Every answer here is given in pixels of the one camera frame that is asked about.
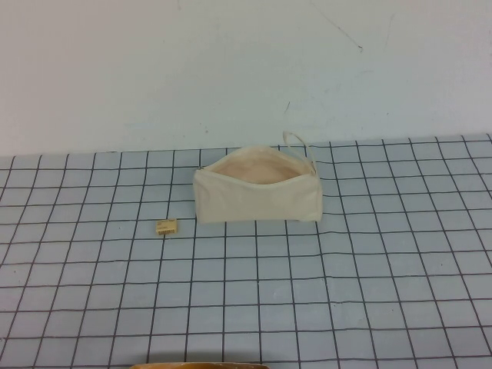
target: small wooden block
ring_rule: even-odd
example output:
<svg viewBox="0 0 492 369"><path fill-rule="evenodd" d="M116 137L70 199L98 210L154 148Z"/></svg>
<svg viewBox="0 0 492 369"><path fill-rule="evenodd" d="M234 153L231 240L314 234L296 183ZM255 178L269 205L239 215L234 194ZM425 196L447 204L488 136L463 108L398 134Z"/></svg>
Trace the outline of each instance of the small wooden block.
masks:
<svg viewBox="0 0 492 369"><path fill-rule="evenodd" d="M164 219L163 221L157 221L155 224L155 231L159 236L178 233L178 221L176 219Z"/></svg>

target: black grid line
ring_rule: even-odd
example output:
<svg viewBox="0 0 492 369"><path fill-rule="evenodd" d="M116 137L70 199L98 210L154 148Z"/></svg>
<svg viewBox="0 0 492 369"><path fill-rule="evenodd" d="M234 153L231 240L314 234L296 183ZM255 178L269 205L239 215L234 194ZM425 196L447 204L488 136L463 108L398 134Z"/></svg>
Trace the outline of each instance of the black grid line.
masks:
<svg viewBox="0 0 492 369"><path fill-rule="evenodd" d="M439 145L439 143L437 143L437 146L438 146L438 148L439 148L440 155L441 155L441 157L443 158L444 156L442 155L442 150L440 149L440 145ZM414 156L415 156L414 146L413 146L413 144L412 144L412 143L411 143L411 149L412 149L412 153L413 153L413 154L414 154ZM453 176L452 176L452 175L450 175L450 177L451 177L451 180L452 180L452 181L453 181L453 183L454 183L454 186L455 186L455 187L457 187L456 182L455 182L455 181L454 181L454 179L453 179ZM427 186L427 183L425 183L425 188L427 189L427 192L429 192L429 187ZM436 208L436 204L434 203L434 199L431 197L431 194L430 194L430 193L429 193L429 196L430 196L430 202L431 202L432 206L434 207L434 209L436 209L436 210L437 210L437 208ZM473 222L473 219L471 218L471 216L470 216L470 213L469 213L469 212L468 212L468 216L469 216L470 220ZM441 227L441 229L443 229L443 230L444 230L444 225L443 225L442 219L441 219L441 217L440 217L440 215L439 215L439 212L437 213L437 218L439 219L439 223L440 223L440 227ZM468 286L467 286L466 281L464 280L464 275L463 275L463 273L461 272L461 268L460 268L460 265L459 265L458 260L457 260L457 258L456 258L456 254L454 253L454 250L453 250L453 248L452 248L452 246L451 246L451 242L450 242L449 237L448 237L448 235L447 235L447 233L446 233L446 232L444 232L444 237L446 238L446 242L447 242L447 244L449 245L449 249L451 250L451 254L453 255L454 262L456 263L456 266L457 266L457 269L458 269L458 275L460 276L460 278L461 278L461 280L462 280L462 282L463 282L464 288L465 288L465 290L466 290L466 292L467 292L468 298L470 299L471 306L472 306L472 308L473 308L473 310L474 310L475 317L476 317L476 319L477 319L477 321L478 321L478 323L479 323L479 325L480 325L480 330L481 330L481 332L482 332L482 335L484 336L484 340L485 340L485 343L486 343L487 348L488 348L488 350L489 350L489 353L490 353L490 355L492 355L492 350L490 349L490 344L489 344L489 342L488 342L487 335L485 334L485 331L484 331L484 326L483 326L483 325L482 325L482 323L480 322L480 317L479 317L479 315L478 315L477 308L475 307L474 300L471 298L470 290L469 290L469 288L468 288Z"/></svg>
<svg viewBox="0 0 492 369"><path fill-rule="evenodd" d="M361 159L361 151L359 150L359 145L357 144L357 142L356 142L356 147L357 147L357 154L358 154L359 160L360 160ZM369 184L367 184L367 178L366 178L366 175L365 175L364 166L361 166L361 167L362 167L362 173L364 175L364 182L366 184L367 192L369 193L370 192L369 191ZM376 209L374 207L374 202L373 202L371 196L369 197L369 200L371 202L371 207L372 207L373 212L376 213ZM397 282L394 280L393 268L391 267L390 257L387 254L386 244L384 242L384 237L383 237L383 235L381 233L381 226L379 225L379 220L377 219L377 217L376 217L376 225L377 225L377 231L379 233L379 237L380 237L381 243L383 245L384 253L386 255L386 262L387 262L387 265L388 265L388 267L390 269L391 281L393 282L394 290L396 291L397 302L398 302L398 305L400 307L400 312L401 312L401 316L403 318L403 322L404 322L404 325L405 325L405 330L407 331L407 337L408 337L408 341L410 342L410 348L411 348L411 351L412 351L412 356L414 357L415 367L418 369L418 362L417 362L417 358L415 357L414 345L412 344L412 340L411 340L411 337L410 337L410 332L408 330L407 319L405 317L405 312L403 310L403 305L401 304L400 294L399 294L398 288L397 288Z"/></svg>
<svg viewBox="0 0 492 369"><path fill-rule="evenodd" d="M489 358L492 356L490 342L487 340L490 339L490 335L487 336L485 333L489 334L488 332L492 331L492 325L486 324L489 321L484 314L492 307L492 291L484 286L492 282L490 260L492 221L487 218L489 214L492 216L492 203L489 202L492 201L490 193L492 139L489 135L469 138L457 136L424 140L353 141L341 145L337 143L313 145L321 166L321 183L327 192L324 194L324 200L327 201L324 220L313 224L282 221L281 227L263 221L252 221L244 224L244 227L236 224L234 226L224 224L219 227L203 226L197 224L196 217L191 216L192 171L201 167L203 155L207 155L209 163L218 160L217 155L220 153L227 154L227 150L224 149L218 153L209 150L166 151L165 162L157 163L163 164L159 166L151 165L150 153L146 151L115 153L113 158L118 159L119 165L113 160L110 168L97 166L99 154L90 156L90 161L89 156L82 158L83 162L73 161L72 159L78 160L76 156L62 155L56 159L55 165L49 161L51 160L49 158L41 156L30 158L27 166L31 168L17 168L21 166L20 159L12 158L10 164L5 161L4 168L0 169L0 176L6 178L5 185L0 186L0 228L8 232L8 238L0 234L0 261L2 261L0 263L0 319L11 320L7 320L8 331L3 336L0 331L2 349L0 369L124 367L138 362L149 362L161 351L180 360L182 358L195 360L201 345L204 345L205 350L210 350L207 348L209 338L211 347L214 347L210 355L214 354L217 360L234 358L234 348L237 347L238 342L246 340L245 342L252 347L252 356L238 359L266 365L289 363L303 367L304 363L319 363L319 365L331 363L343 367L347 361L368 361L379 366L383 361L397 363L402 360L413 362L415 367L420 367L421 360L425 359L435 360L436 363L441 360L453 361L457 367L459 360ZM439 168L439 171L432 172L433 165L436 165L435 168ZM165 173L165 176L158 182L155 179L148 180L150 170L156 170L154 174ZM47 171L53 171L56 175L51 183L40 181L46 178ZM137 177L131 182L121 180L121 175L128 178L128 175L133 175L132 171L141 176L137 181L135 181ZM83 185L79 185L80 182L70 182L69 175L76 181L83 181ZM96 181L94 177L96 175L102 181ZM25 187L23 187L23 178L27 178ZM464 181L467 180L472 181L471 187L457 186L459 183L466 183ZM394 185L393 188L374 187L374 183L387 185L388 181L391 182L391 186ZM350 186L355 185L355 182L359 187L355 187L356 191L352 191ZM422 183L422 185L408 187L411 183ZM454 186L435 185L439 183L451 183ZM64 192L63 200L58 199L61 197L61 191ZM167 191L165 198L162 195L164 192L159 196L156 195L159 191ZM40 194L49 194L52 197L39 201ZM78 194L79 198L70 198L67 194ZM89 194L101 194L101 196L94 198ZM415 195L425 195L430 198L428 202L430 208L427 205L423 206L423 203L411 204L414 198L423 198L411 197ZM443 201L449 199L454 199L454 202L443 206ZM382 204L396 203L398 206L382 206ZM127 217L120 216L126 219L111 218L111 211L116 205L121 206L120 204L126 204L132 209L138 207L138 213L135 211L129 213ZM69 218L66 222L64 219L55 219L54 211L58 210L55 207L59 205L72 206L71 217L77 217L77 221L70 221ZM109 208L107 217L104 214L106 219L102 220L101 216L82 218L82 209L86 205L94 206L94 209L97 209L98 205L106 210ZM150 213L149 216L147 213L142 219L138 219L140 208L144 206L147 209L163 207L163 210L161 214ZM442 218L450 219L455 211L460 212L460 214L456 213L457 216L468 216L469 225L448 222L444 227ZM422 226L418 222L414 224L413 221L420 216L437 219L438 224L432 227ZM165 217L178 218L182 222L181 233L164 237L150 234L150 228L152 232L154 231L153 223ZM372 221L374 225L361 227L360 222L354 223L357 219L369 219L367 217L374 219ZM388 227L387 223L383 223L384 219L391 217L398 219L403 217L407 222L407 228L392 228ZM54 237L50 234L48 237L48 227L70 229L70 234L56 234ZM88 234L83 237L87 238L86 240L75 237L76 232L87 227L102 229L102 232ZM127 231L121 233L116 231L115 227L122 227ZM24 238L29 241L16 238L16 235L19 236L19 232L22 233L24 230L39 230L41 233L33 233L31 237ZM404 248L396 247L395 240L400 239L407 239L409 242L413 240L414 244ZM441 241L438 243L435 241L434 244L433 241L429 241L437 239ZM236 248L237 245L244 248L239 254L235 254L239 250ZM53 250L63 250L67 254L47 258L49 254L46 252ZM378 260L384 259L389 270L368 274L367 265L358 264L359 261L374 260L374 257ZM352 260L354 266L350 267L347 264L347 268L355 268L354 273L341 273L339 269L334 268L333 262L330 262L332 259L341 261L342 264L344 260ZM196 260L200 261L200 266L214 265L213 263L218 261L223 265L220 271L215 273L204 274L203 269L200 269L194 275ZM312 264L312 272L298 274L298 265L305 260L321 261L321 265ZM234 277L234 271L228 269L232 268L228 266L228 261L243 261L246 263L244 265L250 263L251 266L256 267L256 271L254 273L251 271L248 275L238 274L237 278L228 278ZM393 265L394 261L399 261L400 264ZM408 268L407 265L403 265L405 267L403 268L402 263L406 261L418 261L420 264ZM468 264L462 267L458 261ZM473 265L470 266L471 262L478 264L474 268ZM157 280L140 281L138 278L131 278L130 267L133 268L136 263L139 267L148 266L153 272L157 271ZM99 274L96 278L98 270L113 270L111 268L115 264L121 265L122 272L118 272L118 278L101 277ZM265 274L265 265L269 264L277 265L276 268L279 268L277 274ZM173 269L176 265L182 266L185 272L180 273ZM287 266L287 274L282 274L281 265ZM32 271L35 268L36 270L43 268L46 273L52 272L53 277L33 280ZM62 280L65 274L69 276L70 271L76 270L88 273L83 277L84 280L76 281L73 278ZM169 271L176 273L176 276L161 277ZM13 277L19 279L19 282L12 280ZM315 283L312 286L319 286L317 288L320 290L316 293L321 300L317 300L317 296L308 297L306 300L304 296L302 301L296 298L298 285L309 281ZM416 281L423 286L421 287L423 290L419 290L417 294L409 295L408 291L404 293L404 290L401 290L402 287L411 286ZM462 284L460 288L463 291L459 294L455 293L455 288L448 292L447 287L441 284L451 283L450 281ZM369 292L364 284L366 282L377 288L392 284L391 289L394 291L375 298L374 295L364 294ZM231 286L244 286L245 289L241 293L246 298L234 301L232 289L234 287L229 288L229 283L232 283ZM210 298L209 301L199 301L199 299L195 300L195 296L192 300L193 286L195 289L210 287L210 292L215 291L217 295L220 291L221 295L217 295L216 301ZM278 299L272 300L265 294L265 291L269 290L263 288L268 286L276 286L275 294L279 294ZM84 288L87 295L81 297L79 304L58 305L58 302L55 304L55 300L62 292L61 288L63 291ZM288 288L290 300L282 300L282 288ZM159 289L166 290L165 293L168 294L164 300L161 295L158 296ZM124 294L125 299L127 298L126 291L128 298L131 298L137 293L135 291L140 290L151 293L151 296L146 295L148 299L145 303L138 306L124 303L126 301ZM107 292L104 299L97 297L97 293L101 291ZM341 294L340 291L347 291L347 293ZM46 302L39 300L36 304L32 303L33 297L40 299L40 294L45 292L47 292L44 299ZM433 318L426 324L415 324L413 321L411 325L405 315L407 306L420 306L419 304L435 307L438 318ZM384 324L377 322L373 324L373 321L370 321L369 317L371 316L372 319L371 314L374 309L390 308L390 306L392 308L393 305L403 318L401 323L386 327ZM350 306L361 309L367 324L352 324L350 315L344 318L349 324L341 324L340 314L349 314ZM292 308L294 314L288 318L292 320L291 324L269 325L268 315L261 315L263 307L278 309L278 311L285 311L285 309L291 311ZM308 307L309 311L323 310L324 313L319 316L323 316L324 321L313 315L310 317L311 320L319 319L313 324L309 317L299 315L301 311L305 311L302 309ZM467 319L461 321L453 319L450 317L450 311L444 310L445 307L469 308L466 314L463 313ZM231 316L228 315L226 326L226 309L232 308L240 308L235 311L244 312L244 316L238 316L238 320L242 319L243 325L234 326L231 323ZM194 310L193 327L190 327L191 309ZM194 318L199 315L194 314L195 312L201 314L200 311L212 311L207 309L217 313L213 315L217 324L209 327L205 325L208 328L197 331ZM150 320L142 321L142 324L145 324L145 327L150 326L148 331L118 330L118 322L124 323L121 321L123 316L131 314L131 311L147 314L145 319ZM168 314L176 311L180 311L179 314L183 315L182 317L176 315L176 322L173 322L174 330L157 331L156 314L159 314L159 317L167 317L170 316ZM74 331L52 331L51 325L50 331L47 330L50 317L59 313L80 319L74 323L76 324ZM94 318L91 318L94 313L111 314L112 317L117 317L117 321L113 321L111 330L104 334L85 331L83 328L85 323L95 323ZM20 334L18 325L26 325L26 321L23 320L26 314L31 317L44 317L46 321L37 330L27 329L28 327L24 326L25 331ZM353 332L352 334L356 336L347 336L343 332ZM350 350L347 353L347 342L341 341L341 337L359 337L357 332L366 337L364 342L366 354L361 355L360 352L355 351L350 354ZM461 336L462 332L472 334L473 346L480 349L464 349L467 345L460 344L460 340L464 339ZM442 336L439 339L442 340L441 344L446 350L427 349L422 352L422 343L415 338L423 337L422 334L426 335L425 337L434 337L436 334L438 337ZM399 357L395 357L394 354L387 352L385 346L381 346L382 337L403 336L410 345L405 351L406 354L402 351ZM330 357L325 357L326 355L321 353L321 348L326 345L323 341L309 341L314 340L313 337L325 337L329 340L332 337L334 353L330 353ZM274 343L277 339L282 342L281 352L275 351L277 349ZM72 342L73 346L70 346L69 352L66 353L66 359L53 359L48 365L46 361L48 346L44 345L45 342L48 343L47 340L50 340L51 344L53 340ZM141 350L141 354L138 354L139 358L121 356L125 354L121 351L122 347L127 348L127 351L131 351L132 348L125 346L130 345L125 342L142 341L145 342L145 347L139 348ZM81 352L87 350L88 342L101 342L100 347L94 348L104 352L103 358L97 363L90 358L93 355L81 359ZM24 347L23 345L31 346L22 351L16 348ZM320 352L313 352L309 348L318 345L317 350ZM289 352L287 357L284 355L286 351ZM32 359L29 360L32 361L26 361L28 359L24 357L31 357L30 355Z"/></svg>
<svg viewBox="0 0 492 369"><path fill-rule="evenodd" d="M171 170L171 185L169 186L169 198L168 201L171 201L171 193L172 193L172 178L174 177L175 174L175 151L172 152L172 170ZM169 218L169 206L168 210L166 211L166 219ZM162 238L162 246L161 246L161 259L159 260L159 269L158 269L158 281L161 278L161 271L162 271L162 261L164 260L164 247L165 247L165 242L166 242L166 235ZM151 356L151 345L152 345L152 336L154 333L154 321L155 321L155 311L157 307L157 299L158 299L158 293L159 293L159 283L155 285L155 296L154 296L154 307L152 311L152 321L151 321L151 331L149 334L149 339L148 339L148 349L147 349L147 362L150 360Z"/></svg>
<svg viewBox="0 0 492 369"><path fill-rule="evenodd" d="M119 167L121 167L121 155L120 155ZM116 194L116 189L113 191L113 195L112 195L113 196L112 197L113 200L115 199L115 194ZM81 217L82 209L83 209L83 206L81 206L80 213L78 215L79 218ZM106 218L106 221L109 220L109 217L110 217L110 214L111 214L111 210L112 210L112 204L110 204L110 206L109 206L108 216ZM108 228L108 222L106 222L106 224L105 224L105 229L103 231L103 237L102 237L103 239L104 239L104 234L105 234L107 228ZM80 341L81 331L82 331L82 327L84 325L85 313L88 310L88 303L89 303L89 298L91 297L92 286L94 285L94 278L95 278L95 273L97 271L97 264L98 264L99 258L101 257L102 242L103 241L101 240L101 242L99 243L98 256L96 258L94 270L92 272L91 283L89 285L89 289L88 289L88 292L87 292L87 297L85 299L84 312L82 313L82 318L81 318L81 321L80 321L80 326L78 327L77 340L75 341L75 349L74 349L74 353L73 353L73 355L71 357L71 367L73 367L74 362L75 362L75 355L77 354L78 342Z"/></svg>
<svg viewBox="0 0 492 369"><path fill-rule="evenodd" d="M39 157L39 159L38 159L38 169L39 169L39 165L41 164L41 158L42 158L42 157L40 156L40 157ZM66 156L66 158L65 158L65 167L67 166L67 162L68 162L68 155L67 155L67 156ZM61 190L61 189L62 189L62 186L60 185L60 187L59 187L59 189L58 189L58 193L56 194L56 198L58 198L58 196L60 195L60 190ZM29 198L31 197L31 194L32 194L32 188L31 188L31 190L30 190L30 192L29 192L28 200L29 200ZM26 209L26 207L24 207L24 209L22 210L21 217L20 217L19 219L21 219L21 218L24 216L25 209ZM54 210L54 209L55 209L55 206L53 205L53 206L52 206L52 210L51 210L51 212L50 212L50 214L49 214L49 216L48 216L48 220L49 220L49 219L51 218L51 216L53 215L53 210ZM42 233L41 239L43 239L43 237L45 236L45 234L46 234L46 229L47 229L47 228L48 228L48 223L46 224L45 229L43 230L43 233ZM5 258L7 257L8 252L10 251L10 247L12 246L12 241L14 240L14 237L15 237L15 234L17 233L17 230L18 230L18 225L16 225L16 226L15 226L14 233L12 234L12 239L10 240L10 242L11 242L11 243L7 246L7 250L5 251L5 256L4 256L4 260L3 260L3 261L5 261ZM35 256L33 257L33 260L35 260L35 259L36 259L36 257L38 256L38 252L39 252L39 248L40 248L40 247L41 247L41 243L39 243L39 244L38 244L38 248L36 249ZM26 286L27 286L27 284L28 284L28 282L29 282L29 278L31 277L31 272L32 272L32 267L33 267L33 266L34 266L34 263L33 263L33 264L31 264L31 267L29 268L28 275L27 275L27 277L26 277L26 279L25 279L25 284L24 284L24 286L23 286L23 288L22 288L22 293L21 293L21 297L19 298L19 301L18 301L18 304L17 304L17 309L16 309L16 311L15 311L15 313L14 313L14 317L12 318L12 322L10 323L10 327L9 327L9 329L8 329L7 336L5 337L5 341L4 341L4 346L3 346L3 348L2 348L2 352L0 353L0 360L2 359L3 354L4 354L4 352L5 352L5 349L6 349L6 347L7 347L8 339L10 338L10 334L11 334L11 332L12 332L12 328L13 328L13 326L14 326L15 319L17 318L18 308L19 308L19 306L20 306L20 304L21 304L22 298L24 297L24 292L25 292Z"/></svg>
<svg viewBox="0 0 492 369"><path fill-rule="evenodd" d="M383 148L384 148L384 153L386 154L387 156L387 150L386 150L386 145L385 143L383 142ZM398 190L398 186L397 186L397 191L398 191L398 196L400 197L400 203L401 203L401 206L403 206L403 208L405 209L405 203L403 201L403 198L401 197L401 193L400 193L400 190ZM444 320L443 320L443 317L442 317L442 313L440 311L440 308L439 308L439 304L437 303L437 300L436 300L436 296L435 296L435 293L434 293L434 289L432 287L432 283L431 283L431 280L430 280L430 275L427 273L427 268L425 266L425 263L424 263L424 259L422 258L422 253L421 253L421 250L419 248L419 245L418 245L418 241L415 237L415 233L414 233L414 230L412 229L412 224L410 222L410 218L408 217L408 213L405 213L405 217L407 219L407 222L409 224L409 227L410 227L410 230L411 230L411 234L412 234L412 237L414 239L414 243L415 243L415 246L417 248L417 252L418 252L418 255L419 255L419 258L420 258L420 261L421 261L421 264L422 264L422 268L424 269L424 273L425 273L425 278L427 279L427 284L429 286L429 289L430 289L430 292L432 293L432 298L433 298L433 301L434 301L434 304L435 304L435 307L437 309L437 313L439 314L439 319L440 319L440 322L443 326L443 329L444 329L444 335L446 336L446 341L447 341L447 346L449 347L450 349L450 352L451 352L451 357L453 358L453 361L454 361L454 366L456 367L456 369L458 369L458 363L457 363L457 360L456 360L456 357L454 355L454 352L453 352L453 347L451 346L451 342L450 342L450 339L449 339L449 335L447 333L447 327L446 325L444 324Z"/></svg>
<svg viewBox="0 0 492 369"><path fill-rule="evenodd" d="M285 234L288 234L288 226L287 226L287 221L285 223ZM295 326L295 341L297 345L297 350L298 350L298 366L299 369L301 369L301 349L299 347L299 329L298 329L298 316L295 308L295 293L294 293L294 280L292 278L292 262L291 262L291 252L289 250L289 237L288 235L285 236L287 240L287 256L288 256L288 263L289 263L289 281L291 284L291 293L292 293L292 307L294 310L294 326Z"/></svg>
<svg viewBox="0 0 492 369"><path fill-rule="evenodd" d="M147 171L148 171L147 165L148 165L148 151L147 151L147 155L145 157L144 183L145 183L145 179L147 178ZM142 192L141 192L141 195L140 195L141 197L140 197L140 203L138 205L138 210L137 210L137 218L138 218L138 215L140 214L141 200L144 197L144 188L142 188ZM128 262L126 264L125 279L123 280L123 288L121 289L120 302L119 302L119 306L118 306L118 313L116 314L115 332L113 333L113 338L112 338L112 342L111 342L111 350L109 351L108 367L111 364L111 360L112 360L112 356L113 356L113 350L115 348L116 332L118 330L118 322L119 322L120 313L121 313L121 304L123 303L123 295L125 293L125 286L126 286L126 281L127 281L127 278L128 278L128 269L130 268L131 251L133 250L133 245L134 245L134 242L135 242L135 235L136 235L136 233L137 233L137 222L135 222L135 227L133 229L133 237L131 238L131 243L130 243L130 251L128 252Z"/></svg>
<svg viewBox="0 0 492 369"><path fill-rule="evenodd" d="M438 148L439 148L440 156L443 158L444 165L446 166L446 169L447 169L447 171L449 172L450 178L451 178L451 180L453 181L453 183L454 183L454 185L456 186L456 188L458 188L458 186L457 186L457 184L456 184L456 181L454 180L453 175L451 174L451 171L450 171L450 169L449 169L449 166L447 165L447 162L444 160L444 155L443 155L442 148L441 148L441 146L440 146L440 143L439 143L439 142L437 143L437 146L438 146ZM458 192L458 195L460 196L461 201L464 203L464 199L463 199L463 196L461 195L461 193L459 193L459 192ZM432 205L433 205L434 207L436 207L436 206L435 206L435 203L434 203L434 200L433 200L432 198L431 198L430 200L431 200L431 202L432 202ZM483 250L484 250L485 257L486 257L486 259L488 260L489 265L492 267L492 262L490 262L490 256L489 256L489 254L487 253L487 249L486 249L486 248L485 248L485 246L484 246L484 242L482 241L482 237L480 236L480 233L478 232L477 227L475 226L475 222L474 222L474 220L473 220L473 218L472 218L472 216L471 216L470 211L468 210L468 208L466 208L466 212L467 212L468 217L469 217L469 219L470 219L470 221L471 221L471 224L474 226L475 233L477 234L478 239L480 240L480 244L482 245L482 248L483 248ZM444 229L444 226L442 225L442 220L440 219L440 215L439 215L439 213L437 213L437 216L439 217L439 222L441 223L441 226L442 226L442 228ZM489 341L488 341L488 339L487 339L487 335L485 334L484 327L482 326L482 323L480 322L480 317L478 316L478 313L477 313L477 308L475 307L475 303L473 302L473 300L472 300L472 298L471 298L471 294L470 294L470 292L468 291L468 286L467 286L467 284L466 284L466 282L465 282L465 280L464 280L463 274L462 274L462 272L461 272L460 265L459 265L459 263L458 263L458 260L456 259L456 254L454 253L453 248L451 247L451 243L449 242L449 238L448 238L448 236L447 236L447 235L446 235L446 239L447 239L447 242L449 243L449 246L450 246L450 249L451 249L451 253L452 253L453 258L454 258L454 262L456 263L456 266L457 266L457 268L458 268L458 272L460 273L460 275L461 275L461 279L462 279L462 281L463 281L463 283L464 283L464 285L465 285L465 288L467 289L467 293L468 293L468 296L469 296L469 298L470 298L470 303L471 303L472 308L474 309L474 313L475 313L475 315L476 315L476 317L477 317L477 321L478 321L478 323L479 323L479 325L480 325L480 330L482 331L482 335L484 336L485 343L487 344L487 348L488 348L488 350L489 350L489 352L490 352L490 355L492 355L492 349L490 349L490 343L489 343Z"/></svg>
<svg viewBox="0 0 492 369"><path fill-rule="evenodd" d="M331 143L330 143L330 153L331 153L331 157L333 157L333 149L331 147ZM333 168L333 171L334 171L335 178L336 178L337 177L337 169L335 168L335 166ZM341 191L340 191L340 183L339 183L338 180L337 180L337 188L338 188L338 193L340 194L341 193ZM354 265L355 265L355 274L357 276L357 282L358 282L358 285L359 285L359 291L361 292L362 304L364 306L364 313L365 313L365 317L366 317L366 320L367 320L367 326L369 327L369 333L371 335L371 345L372 345L372 351L373 351L373 354L374 354L374 362L376 364L376 368L379 369L379 363L377 361L377 354L376 354L376 346L374 345L374 336L372 334L372 329L371 329L371 321L369 320L369 314L367 313L366 301L364 299L364 290L362 289L361 278L360 278L360 275L359 275L359 270L357 268L357 260L355 259L355 254L354 254L354 242L352 240L352 236L351 236L351 233L349 231L350 228L348 226L347 215L345 214L344 203L343 202L341 202L341 207L342 207L342 211L344 212L345 227L347 229L348 238L349 238L349 241L350 241L350 244L351 244L352 258L353 258Z"/></svg>
<svg viewBox="0 0 492 369"><path fill-rule="evenodd" d="M68 163L68 157L69 155L67 155L67 158L66 158L66 161L65 161L65 167ZM95 155L93 157L93 160L92 160L92 167L94 167L94 163L95 163ZM85 198L87 197L87 193L89 191L89 185L87 185L87 188L85 189ZM80 209L80 212L78 213L78 220L80 220L80 217L81 217L81 213L82 213L82 207ZM77 224L75 225L74 227L74 231L72 232L71 234L71 240L73 240L74 236L75 236L75 232L77 231ZM56 297L57 297L57 294L58 294L58 291L59 291L59 287L60 287L60 283L62 282L62 278L63 278L63 273L65 272L65 266L66 266L66 262L68 260L68 255L70 253L70 247L71 247L71 242L69 243L68 245L68 250L67 250L67 254L65 256L65 260L64 260L64 264L62 265L61 267L61 273L60 273L60 277L58 279L58 285L56 286L56 289L55 289L55 293L53 295L53 300L52 300L52 303L51 303L51 306L50 306L50 310L48 312L48 317L46 318L46 322L45 322L45 325L43 327L43 333L42 333L42 337L41 339L39 340L39 346L38 346L38 350L36 351L36 356L35 356L35 359L34 359L34 363L33 365L36 365L36 361L38 360L39 358L39 353L41 351L41 347L42 347L42 344L43 344L43 340L44 340L44 336L45 336L45 332L46 332L46 328L48 327L48 322L49 322L49 319L52 315L52 309L53 307L55 306L55 300L56 300Z"/></svg>

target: cream pouch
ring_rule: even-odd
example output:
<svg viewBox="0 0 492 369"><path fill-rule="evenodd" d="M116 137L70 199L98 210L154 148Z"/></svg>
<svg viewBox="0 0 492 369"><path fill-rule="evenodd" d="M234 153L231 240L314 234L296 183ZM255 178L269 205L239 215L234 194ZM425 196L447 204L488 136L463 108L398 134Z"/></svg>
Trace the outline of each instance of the cream pouch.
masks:
<svg viewBox="0 0 492 369"><path fill-rule="evenodd" d="M312 160L292 150L289 135L302 142ZM312 151L290 132L284 132L284 142L299 158L254 146L197 170L193 189L198 221L320 221L323 194Z"/></svg>

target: wall scratch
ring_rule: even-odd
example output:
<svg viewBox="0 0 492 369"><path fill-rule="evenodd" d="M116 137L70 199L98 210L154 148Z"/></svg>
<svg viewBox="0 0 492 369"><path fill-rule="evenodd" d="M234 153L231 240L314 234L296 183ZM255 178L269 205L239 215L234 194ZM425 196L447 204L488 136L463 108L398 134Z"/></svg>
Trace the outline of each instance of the wall scratch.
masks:
<svg viewBox="0 0 492 369"><path fill-rule="evenodd" d="M364 51L364 48L362 46L360 46L342 27L340 27L335 22L333 22L331 19L329 19L326 16L326 14L324 14L311 0L309 1L309 4L311 4L311 6L313 8L315 8L317 10L317 12L320 13L321 16L324 19L326 19L326 21L328 23L330 23L331 25L333 25L334 27L336 27L338 29L338 31L340 31L346 38L348 38L354 45L356 45L359 48L359 52L363 52Z"/></svg>
<svg viewBox="0 0 492 369"><path fill-rule="evenodd" d="M285 110L284 110L284 114L285 114L285 113L287 113L287 110L289 109L289 106L291 106L291 102L289 102L289 103L287 104L287 107L286 107L286 108L285 108Z"/></svg>
<svg viewBox="0 0 492 369"><path fill-rule="evenodd" d="M393 22L393 18L396 15L396 13L393 13L390 17L390 22L387 25L387 34L386 34L386 42L384 43L384 49L386 50L387 46L387 41L390 39L390 33L391 33L391 23Z"/></svg>

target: grid tablecloth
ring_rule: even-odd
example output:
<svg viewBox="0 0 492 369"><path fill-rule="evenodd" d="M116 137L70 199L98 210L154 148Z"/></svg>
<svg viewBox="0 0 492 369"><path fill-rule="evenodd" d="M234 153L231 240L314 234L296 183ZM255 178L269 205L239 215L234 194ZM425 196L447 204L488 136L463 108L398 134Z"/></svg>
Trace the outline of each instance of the grid tablecloth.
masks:
<svg viewBox="0 0 492 369"><path fill-rule="evenodd" d="M0 368L491 368L490 136L313 150L318 223L197 224L226 149L0 158Z"/></svg>

